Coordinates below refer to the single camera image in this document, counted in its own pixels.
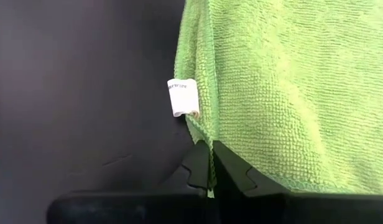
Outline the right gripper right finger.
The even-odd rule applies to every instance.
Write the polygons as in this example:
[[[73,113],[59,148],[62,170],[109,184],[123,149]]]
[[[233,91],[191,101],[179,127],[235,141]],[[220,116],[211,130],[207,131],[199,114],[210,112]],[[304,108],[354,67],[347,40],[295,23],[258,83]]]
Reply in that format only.
[[[221,141],[213,142],[216,178],[219,187],[232,184],[242,196],[288,194],[283,185],[264,175]]]

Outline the green microfibre towel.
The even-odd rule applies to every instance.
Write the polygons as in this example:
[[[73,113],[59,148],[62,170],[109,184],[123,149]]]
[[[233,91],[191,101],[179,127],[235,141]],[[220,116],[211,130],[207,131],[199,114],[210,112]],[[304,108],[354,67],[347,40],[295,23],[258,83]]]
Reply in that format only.
[[[185,0],[194,141],[290,190],[383,194],[383,0]]]

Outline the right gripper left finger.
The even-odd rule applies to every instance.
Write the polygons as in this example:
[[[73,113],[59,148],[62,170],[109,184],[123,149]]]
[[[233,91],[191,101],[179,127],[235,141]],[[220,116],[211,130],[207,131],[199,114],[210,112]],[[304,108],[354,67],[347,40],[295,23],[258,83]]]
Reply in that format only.
[[[185,154],[181,164],[160,184],[160,191],[168,194],[207,195],[210,149],[198,141]]]

